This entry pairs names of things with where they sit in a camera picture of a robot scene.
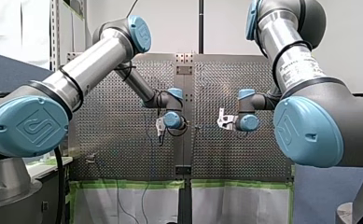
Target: blue joint cap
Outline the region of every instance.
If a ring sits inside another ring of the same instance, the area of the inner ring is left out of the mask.
[[[61,105],[41,96],[23,96],[0,105],[0,154],[35,157],[52,151],[68,130]]]
[[[245,28],[245,38],[247,40],[254,40],[255,29],[257,25],[257,16],[258,16],[257,3],[258,0],[253,0],[253,2],[250,5],[250,8],[248,9],[247,26]]]
[[[243,132],[256,131],[259,126],[259,119],[255,115],[245,115],[240,119],[240,128]]]
[[[149,51],[151,49],[152,39],[146,22],[139,16],[130,16],[128,22],[129,31],[135,47],[141,53]]]
[[[256,92],[252,89],[243,89],[239,91],[238,100],[243,100],[246,97],[254,95]]]
[[[177,113],[167,112],[164,115],[164,125],[169,129],[179,129],[182,126],[182,120]]]
[[[183,92],[182,92],[182,90],[180,90],[178,88],[170,88],[167,91],[170,92],[173,96],[177,97],[178,99],[180,99],[180,100],[183,99]]]
[[[336,166],[343,156],[341,131],[331,115],[314,101],[291,96],[274,111],[277,144],[300,165]]]

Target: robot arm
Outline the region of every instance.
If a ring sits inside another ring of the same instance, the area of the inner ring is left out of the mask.
[[[363,94],[328,77],[311,54],[325,28],[315,0],[262,0],[250,8],[246,34],[267,55],[282,93],[273,118],[282,151],[302,165],[363,167]]]
[[[157,93],[135,69],[124,67],[151,46],[147,24],[140,17],[106,23],[93,39],[91,48],[45,80],[31,81],[0,96],[1,155],[34,157],[53,150],[65,137],[68,122],[83,105],[84,97],[113,70],[120,76],[130,73],[126,82],[146,107],[165,107],[180,118],[180,90],[162,91],[161,97],[155,97]],[[161,103],[150,103],[154,98],[161,98]]]

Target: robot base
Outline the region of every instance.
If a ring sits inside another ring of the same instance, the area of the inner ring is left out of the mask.
[[[353,203],[344,203],[336,211],[337,224],[355,224],[363,216],[363,183]]]
[[[43,209],[40,190],[42,184],[34,181],[29,192],[0,202],[0,223],[2,224],[40,224]]]

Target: metal frame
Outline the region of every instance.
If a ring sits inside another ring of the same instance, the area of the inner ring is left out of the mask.
[[[69,53],[68,59],[72,60],[78,55],[78,53]],[[265,63],[266,60],[259,56],[231,56],[231,55],[195,55],[186,53],[177,54],[144,54],[138,55],[135,59],[138,61],[170,61],[174,66],[174,87],[183,90],[184,97],[184,108],[183,115],[188,121],[188,130],[186,133],[178,139],[177,144],[173,145],[174,150],[174,178],[177,180],[183,180],[185,182],[185,187],[179,191],[179,201],[178,201],[178,223],[180,224],[190,224],[192,223],[192,189],[191,189],[191,178],[192,178],[192,165],[193,165],[193,148],[194,141],[196,137],[196,76],[199,69],[197,65],[199,63]],[[235,106],[237,105],[236,96],[234,97]],[[70,140],[69,148],[75,154],[80,150],[77,130],[70,128]],[[278,182],[293,182],[291,175],[291,164],[290,160],[286,161],[287,166],[287,178],[283,176],[278,178],[273,177],[262,177],[259,176],[255,180],[261,181],[278,181]],[[146,178],[138,178],[136,180],[147,180]]]
[[[257,72],[259,73],[260,76],[262,75],[267,75],[267,78],[263,78],[262,80],[260,80],[258,83],[258,85],[260,86],[260,88],[262,90],[258,90],[258,91],[261,91],[261,92],[266,92],[270,87],[271,87],[271,84],[272,84],[272,73],[270,72],[271,71],[271,68],[270,66],[268,65],[268,62],[267,60],[264,58],[264,57],[261,57],[261,56],[245,56],[245,55],[201,55],[201,54],[198,54],[198,55],[194,55],[194,62],[196,63],[196,69],[200,70],[200,69],[205,69],[205,68],[202,68],[202,67],[198,67],[200,66],[200,63],[209,63],[209,64],[213,64],[213,63],[223,63],[224,65],[223,66],[227,66],[228,64],[232,65],[232,66],[236,66],[236,67],[240,67],[241,64],[243,63],[246,63],[246,62],[249,62],[249,63],[252,63],[252,64],[255,64],[256,63],[256,66],[258,66],[260,69],[260,71],[254,71],[254,72]],[[215,75],[218,76],[218,74],[210,74],[210,77],[211,79],[215,79]],[[218,82],[218,80],[209,80],[209,83],[211,84],[216,84]],[[240,89],[243,89],[243,88],[251,88],[252,86],[249,84],[249,82],[247,82],[247,86],[240,86]],[[199,87],[199,83],[198,82],[195,82],[195,88],[198,89]],[[232,106],[231,109],[235,109],[236,106],[237,106],[237,91],[235,92],[230,92],[230,88],[227,88],[227,92],[225,93],[224,92],[224,97],[228,97],[228,98],[231,98],[232,102],[230,102],[230,105]],[[263,115],[263,116],[266,116],[268,117],[268,113],[272,113],[270,111],[258,111],[258,114],[259,115]],[[200,124],[199,123],[195,123],[195,131],[198,131],[199,130],[199,126]],[[272,146],[276,146],[278,148],[278,146],[275,144],[275,140],[274,140],[274,134],[271,130],[269,129],[266,129],[267,132],[271,132],[271,135],[272,137],[270,137],[272,139],[272,142],[268,145],[268,147],[272,147]],[[246,141],[243,142],[243,144],[245,146],[248,146],[249,144],[249,141],[254,141],[254,140],[258,140],[257,138],[259,137],[260,139],[260,134],[262,130],[258,129],[256,132],[254,133],[249,133],[248,134],[248,137],[245,139]],[[223,136],[228,136],[229,138],[229,133],[230,132],[227,132],[227,133],[223,133]],[[197,136],[197,132],[194,132],[193,133],[193,141],[196,142],[196,136]],[[229,145],[229,143],[225,142],[224,143],[224,150],[226,150],[226,147],[231,147],[231,145]],[[207,175],[200,175],[200,174],[196,174],[195,172],[192,172],[192,178],[202,178],[202,179],[207,179],[207,178],[214,178],[214,179],[246,179],[246,180],[258,180],[258,181],[267,181],[267,182],[293,182],[293,176],[292,176],[292,171],[291,171],[291,165],[293,164],[291,160],[287,159],[283,153],[281,152],[280,149],[278,150],[275,150],[275,157],[277,157],[278,159],[282,160],[282,162],[284,163],[285,165],[285,170],[282,171],[284,172],[284,175],[283,176],[264,176],[264,175],[260,175],[260,176],[251,176],[251,175],[244,175],[244,177],[241,177],[241,176],[228,176],[228,175],[225,175],[225,176],[218,176],[216,175],[215,177],[209,177]],[[236,168],[236,171],[237,169],[246,169],[247,167],[238,167]]]
[[[50,1],[50,64],[51,70],[56,71],[60,66],[60,9],[59,1]]]

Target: metal stand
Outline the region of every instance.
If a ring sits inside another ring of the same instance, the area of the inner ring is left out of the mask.
[[[175,145],[175,176],[184,180],[184,187],[178,194],[178,224],[192,223],[192,123],[193,94],[194,94],[194,64],[192,54],[176,54],[175,86],[184,91],[184,117],[188,121],[188,130],[181,144]]]

